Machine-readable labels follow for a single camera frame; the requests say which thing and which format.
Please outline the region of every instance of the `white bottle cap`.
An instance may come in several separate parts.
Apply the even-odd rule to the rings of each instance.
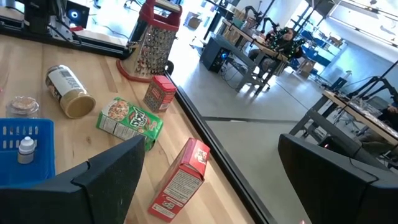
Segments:
[[[19,144],[19,153],[31,154],[35,151],[35,141],[29,136],[26,136]]]

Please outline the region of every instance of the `red box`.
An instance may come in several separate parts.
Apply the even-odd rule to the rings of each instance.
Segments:
[[[173,83],[162,75],[156,75],[149,84],[144,103],[152,112],[164,112],[174,99],[177,88]]]
[[[190,138],[157,186],[148,212],[171,222],[205,181],[210,152],[203,142]]]

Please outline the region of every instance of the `green cereal box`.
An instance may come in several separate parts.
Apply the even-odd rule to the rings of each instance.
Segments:
[[[96,127],[123,140],[138,134],[145,136],[149,151],[162,129],[163,121],[156,115],[116,97],[99,114]]]

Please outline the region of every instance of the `can label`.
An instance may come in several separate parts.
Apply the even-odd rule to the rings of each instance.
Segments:
[[[45,84],[58,102],[71,90],[84,90],[84,86],[77,77],[63,68],[50,72],[45,79]]]

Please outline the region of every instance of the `person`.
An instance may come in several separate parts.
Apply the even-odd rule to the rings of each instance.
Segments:
[[[267,38],[269,38],[269,36],[272,34],[272,32],[273,31],[270,31],[267,34]],[[282,54],[288,55],[290,53],[291,44],[293,44],[292,39],[293,39],[294,34],[295,34],[295,31],[292,28],[288,28],[288,31],[286,32],[286,34],[284,34],[282,36],[282,38],[280,38],[279,40],[276,40],[276,44],[278,46],[285,46],[284,50],[281,51]],[[251,60],[254,61],[260,52],[261,52],[260,49],[250,50],[248,56]],[[301,47],[296,48],[293,57],[300,58],[302,56],[303,56],[302,48]],[[264,73],[266,73],[268,71],[268,69],[277,66],[277,61],[275,61],[273,58],[269,58],[269,57],[265,56],[264,58],[262,58],[259,65],[260,65],[259,67],[261,69],[261,72],[259,73],[258,76],[262,77],[262,75]]]
[[[398,104],[393,103],[386,109],[382,110],[382,115],[378,118],[385,124],[390,126],[392,129],[398,131]],[[362,136],[357,139],[362,145],[362,148],[368,151],[368,153],[379,156],[391,150],[394,146],[387,142],[382,136],[375,131],[368,129]]]

